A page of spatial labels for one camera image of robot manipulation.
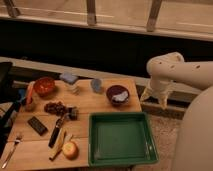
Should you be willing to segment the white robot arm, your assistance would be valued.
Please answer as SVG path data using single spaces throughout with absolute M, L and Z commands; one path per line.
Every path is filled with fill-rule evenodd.
M 175 145 L 171 171 L 213 171 L 213 61 L 186 62 L 178 52 L 151 58 L 146 65 L 150 80 L 140 97 L 156 98 L 162 109 L 175 91 L 174 83 L 198 90 L 189 103 Z

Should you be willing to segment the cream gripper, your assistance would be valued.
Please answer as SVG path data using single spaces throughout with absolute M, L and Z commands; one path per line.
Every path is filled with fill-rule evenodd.
M 143 103 L 145 100 L 153 97 L 158 100 L 160 107 L 165 110 L 168 97 L 172 93 L 172 84 L 172 80 L 151 77 L 140 97 L 140 102 Z

